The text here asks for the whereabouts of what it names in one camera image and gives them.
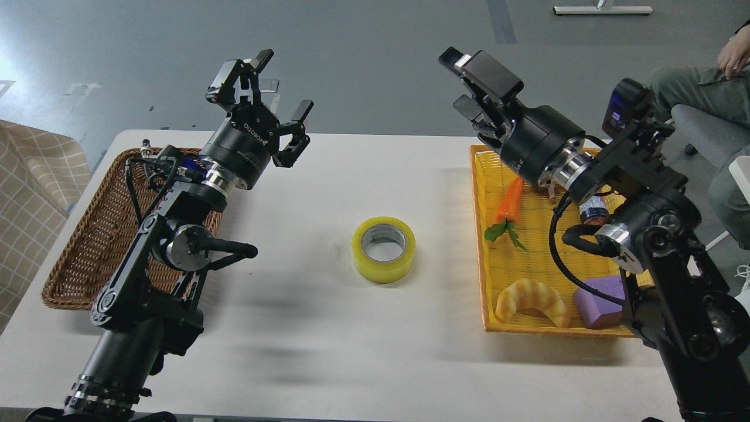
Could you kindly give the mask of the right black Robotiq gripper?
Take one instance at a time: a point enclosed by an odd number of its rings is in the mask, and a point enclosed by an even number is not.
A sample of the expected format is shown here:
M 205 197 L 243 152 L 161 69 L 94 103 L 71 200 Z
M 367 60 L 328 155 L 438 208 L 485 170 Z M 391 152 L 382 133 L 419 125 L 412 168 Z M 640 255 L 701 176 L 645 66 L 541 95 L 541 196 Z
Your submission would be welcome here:
M 472 55 L 453 46 L 439 63 L 458 76 L 469 89 L 453 103 L 487 147 L 500 147 L 499 158 L 530 186 L 541 188 L 552 181 L 570 189 L 588 169 L 581 152 L 585 131 L 548 105 L 527 108 L 517 94 L 523 82 L 484 50 Z M 503 124 L 512 124 L 504 137 Z

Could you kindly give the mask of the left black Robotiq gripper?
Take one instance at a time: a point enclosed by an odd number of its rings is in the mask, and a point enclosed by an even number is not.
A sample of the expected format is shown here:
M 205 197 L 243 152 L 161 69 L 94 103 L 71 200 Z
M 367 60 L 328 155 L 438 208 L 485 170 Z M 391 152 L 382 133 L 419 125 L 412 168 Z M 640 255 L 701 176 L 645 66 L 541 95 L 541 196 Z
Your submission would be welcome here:
M 206 91 L 206 101 L 220 107 L 226 119 L 199 155 L 229 170 L 243 190 L 254 187 L 271 160 L 279 168 L 292 168 L 311 141 L 305 121 L 313 101 L 301 101 L 284 124 L 263 102 L 260 74 L 273 57 L 273 50 L 261 50 L 250 59 L 223 62 Z M 290 140 L 281 148 L 287 135 Z

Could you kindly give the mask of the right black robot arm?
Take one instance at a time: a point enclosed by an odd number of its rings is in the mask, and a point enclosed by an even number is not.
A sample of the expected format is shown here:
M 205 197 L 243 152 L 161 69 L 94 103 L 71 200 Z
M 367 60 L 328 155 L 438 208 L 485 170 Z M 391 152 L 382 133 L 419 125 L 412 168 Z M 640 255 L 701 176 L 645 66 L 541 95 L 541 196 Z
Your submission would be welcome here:
M 694 233 L 701 213 L 685 196 L 686 177 L 661 159 L 673 127 L 654 118 L 653 93 L 621 80 L 602 124 L 611 141 L 592 137 L 600 152 L 589 156 L 585 131 L 550 106 L 523 105 L 523 82 L 487 52 L 450 47 L 439 62 L 471 91 L 454 107 L 480 141 L 532 187 L 565 189 L 555 219 L 605 185 L 624 197 L 608 223 L 590 228 L 595 242 L 583 238 L 583 224 L 568 228 L 563 240 L 621 268 L 624 324 L 658 350 L 683 420 L 747 421 L 748 378 L 739 356 L 748 347 L 748 313 Z

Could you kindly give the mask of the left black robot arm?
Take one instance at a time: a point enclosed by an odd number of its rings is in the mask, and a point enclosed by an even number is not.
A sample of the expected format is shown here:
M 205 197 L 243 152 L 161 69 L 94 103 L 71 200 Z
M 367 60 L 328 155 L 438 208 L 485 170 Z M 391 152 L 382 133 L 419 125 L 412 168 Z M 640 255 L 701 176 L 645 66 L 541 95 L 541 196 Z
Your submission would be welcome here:
M 305 100 L 283 123 L 264 104 L 260 74 L 274 55 L 223 63 L 206 100 L 227 116 L 198 154 L 148 141 L 124 162 L 138 224 L 118 267 L 92 302 L 103 333 L 60 409 L 40 407 L 27 421 L 129 421 L 150 396 L 148 377 L 166 355 L 183 356 L 204 331 L 199 299 L 210 271 L 258 254 L 256 246 L 215 237 L 204 221 L 222 213 L 234 189 L 250 190 L 269 163 L 292 168 L 310 144 Z

